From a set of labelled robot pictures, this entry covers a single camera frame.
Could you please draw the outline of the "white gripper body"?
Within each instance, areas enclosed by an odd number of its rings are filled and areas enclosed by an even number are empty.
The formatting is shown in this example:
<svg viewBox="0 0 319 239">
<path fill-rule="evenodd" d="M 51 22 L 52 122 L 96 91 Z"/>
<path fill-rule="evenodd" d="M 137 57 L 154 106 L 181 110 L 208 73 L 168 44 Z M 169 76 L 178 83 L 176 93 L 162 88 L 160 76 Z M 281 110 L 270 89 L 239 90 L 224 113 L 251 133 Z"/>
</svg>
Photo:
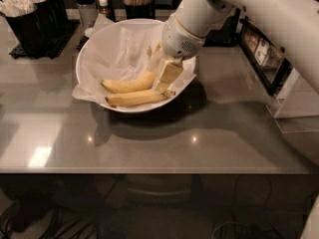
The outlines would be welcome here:
<svg viewBox="0 0 319 239">
<path fill-rule="evenodd" d="M 161 60 L 169 60 L 180 64 L 196 55 L 204 43 L 185 29 L 175 14 L 171 14 L 164 22 L 160 40 L 149 56 L 147 70 L 156 72 L 160 69 Z"/>
</svg>

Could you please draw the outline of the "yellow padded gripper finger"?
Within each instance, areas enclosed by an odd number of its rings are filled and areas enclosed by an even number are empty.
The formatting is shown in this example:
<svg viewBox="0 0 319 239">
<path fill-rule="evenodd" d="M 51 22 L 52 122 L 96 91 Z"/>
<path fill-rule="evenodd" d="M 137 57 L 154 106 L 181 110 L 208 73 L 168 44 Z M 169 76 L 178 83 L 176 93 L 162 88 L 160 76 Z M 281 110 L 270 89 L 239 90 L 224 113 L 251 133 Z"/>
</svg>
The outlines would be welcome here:
<svg viewBox="0 0 319 239">
<path fill-rule="evenodd" d="M 159 75 L 159 81 L 171 84 L 183 71 L 182 63 L 176 61 L 165 61 Z"/>
<path fill-rule="evenodd" d="M 157 81 L 157 83 L 153 86 L 153 90 L 162 93 L 162 92 L 166 91 L 169 86 L 170 86 L 170 83 Z"/>
</svg>

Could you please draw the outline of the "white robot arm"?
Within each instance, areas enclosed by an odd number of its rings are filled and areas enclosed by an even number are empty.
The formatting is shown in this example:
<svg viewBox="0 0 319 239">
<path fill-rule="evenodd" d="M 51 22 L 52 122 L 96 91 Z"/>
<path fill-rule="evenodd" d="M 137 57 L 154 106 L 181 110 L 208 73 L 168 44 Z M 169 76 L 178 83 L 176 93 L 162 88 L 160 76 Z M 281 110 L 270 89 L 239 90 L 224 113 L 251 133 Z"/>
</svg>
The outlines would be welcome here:
<svg viewBox="0 0 319 239">
<path fill-rule="evenodd" d="M 304 80 L 319 92 L 319 2 L 316 0 L 181 0 L 164 23 L 161 48 L 188 59 L 203 46 L 210 27 L 231 8 L 250 20 L 282 50 Z"/>
</svg>

